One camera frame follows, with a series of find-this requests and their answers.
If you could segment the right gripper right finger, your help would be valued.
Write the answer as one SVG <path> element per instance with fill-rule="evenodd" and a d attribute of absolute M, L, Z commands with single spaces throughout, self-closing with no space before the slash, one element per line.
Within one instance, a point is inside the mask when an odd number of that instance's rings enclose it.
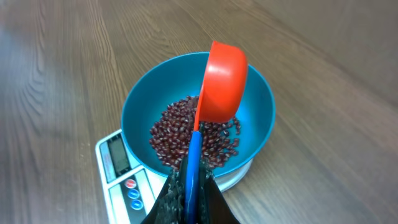
<path fill-rule="evenodd" d="M 208 161 L 201 161 L 198 178 L 198 222 L 240 224 L 219 190 Z"/>

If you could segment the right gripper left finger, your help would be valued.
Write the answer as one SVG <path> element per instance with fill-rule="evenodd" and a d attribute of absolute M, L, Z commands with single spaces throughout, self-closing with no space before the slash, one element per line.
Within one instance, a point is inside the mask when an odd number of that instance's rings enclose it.
<path fill-rule="evenodd" d="M 142 224 L 183 224 L 185 223 L 185 178 L 187 159 L 184 158 L 179 170 L 172 170 L 158 195 L 149 214 Z"/>

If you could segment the orange scoop with blue handle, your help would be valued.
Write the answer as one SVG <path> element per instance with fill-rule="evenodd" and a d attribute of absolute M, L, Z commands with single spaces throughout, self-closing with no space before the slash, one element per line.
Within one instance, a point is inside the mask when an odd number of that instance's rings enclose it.
<path fill-rule="evenodd" d="M 198 178 L 201 164 L 200 121 L 225 123 L 236 114 L 243 97 L 248 61 L 237 47 L 213 41 L 197 103 L 188 148 L 185 178 L 185 222 L 198 222 Z"/>

